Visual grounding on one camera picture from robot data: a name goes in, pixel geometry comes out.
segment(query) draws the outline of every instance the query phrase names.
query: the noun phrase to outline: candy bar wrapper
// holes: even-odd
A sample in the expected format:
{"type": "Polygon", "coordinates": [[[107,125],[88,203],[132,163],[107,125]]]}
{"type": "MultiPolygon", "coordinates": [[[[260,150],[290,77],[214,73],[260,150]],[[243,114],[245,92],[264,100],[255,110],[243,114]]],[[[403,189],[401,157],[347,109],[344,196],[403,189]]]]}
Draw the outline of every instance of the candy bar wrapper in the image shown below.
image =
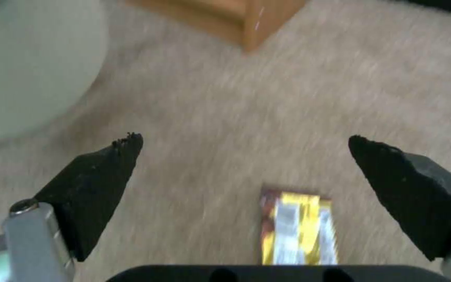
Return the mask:
{"type": "Polygon", "coordinates": [[[263,265],[338,264],[330,200],[263,189],[261,207],[263,265]]]}

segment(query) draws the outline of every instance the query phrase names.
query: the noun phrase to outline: screw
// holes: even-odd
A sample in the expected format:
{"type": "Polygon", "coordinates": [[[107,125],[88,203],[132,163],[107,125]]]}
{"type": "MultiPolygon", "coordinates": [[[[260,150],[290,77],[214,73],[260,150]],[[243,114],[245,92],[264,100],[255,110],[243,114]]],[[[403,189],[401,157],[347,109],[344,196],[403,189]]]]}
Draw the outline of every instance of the screw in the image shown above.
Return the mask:
{"type": "Polygon", "coordinates": [[[26,199],[14,203],[9,209],[9,216],[18,216],[19,214],[35,210],[39,207],[39,202],[36,199],[26,199]]]}

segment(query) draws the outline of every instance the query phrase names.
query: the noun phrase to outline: black foam pad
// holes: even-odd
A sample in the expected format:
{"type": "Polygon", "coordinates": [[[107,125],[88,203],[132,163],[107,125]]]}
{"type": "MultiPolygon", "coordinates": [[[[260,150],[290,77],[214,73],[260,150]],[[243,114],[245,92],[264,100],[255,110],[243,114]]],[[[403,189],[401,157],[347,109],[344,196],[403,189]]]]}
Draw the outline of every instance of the black foam pad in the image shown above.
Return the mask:
{"type": "Polygon", "coordinates": [[[429,259],[451,250],[451,173],[422,155],[361,136],[349,149],[381,204],[429,259]]]}
{"type": "Polygon", "coordinates": [[[34,198],[53,206],[66,245],[84,261],[123,196],[140,150],[140,134],[76,157],[34,198]]]}

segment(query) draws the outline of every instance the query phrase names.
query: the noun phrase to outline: yellow wrapper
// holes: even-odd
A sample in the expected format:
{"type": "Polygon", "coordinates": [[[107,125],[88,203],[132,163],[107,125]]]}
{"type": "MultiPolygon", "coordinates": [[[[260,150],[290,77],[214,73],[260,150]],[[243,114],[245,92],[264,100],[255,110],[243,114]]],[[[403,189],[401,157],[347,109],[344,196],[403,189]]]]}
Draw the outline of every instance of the yellow wrapper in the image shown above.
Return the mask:
{"type": "Polygon", "coordinates": [[[337,264],[330,201],[264,190],[261,206],[262,264],[337,264]]]}

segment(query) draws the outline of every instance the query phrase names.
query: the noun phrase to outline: beige carpet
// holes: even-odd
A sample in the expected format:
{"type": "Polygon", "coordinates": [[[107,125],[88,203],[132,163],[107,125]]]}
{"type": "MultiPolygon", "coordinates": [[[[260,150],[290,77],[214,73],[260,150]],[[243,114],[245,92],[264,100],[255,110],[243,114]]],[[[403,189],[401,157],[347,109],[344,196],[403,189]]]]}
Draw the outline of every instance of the beige carpet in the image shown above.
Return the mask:
{"type": "Polygon", "coordinates": [[[331,196],[344,264],[436,268],[378,203],[347,138],[386,141],[451,170],[451,14],[313,0],[245,56],[105,4],[111,52],[91,91],[46,127],[0,143],[0,221],[73,157],[133,131],[145,137],[143,154],[77,281],[140,264],[256,264],[263,183],[331,196]]]}

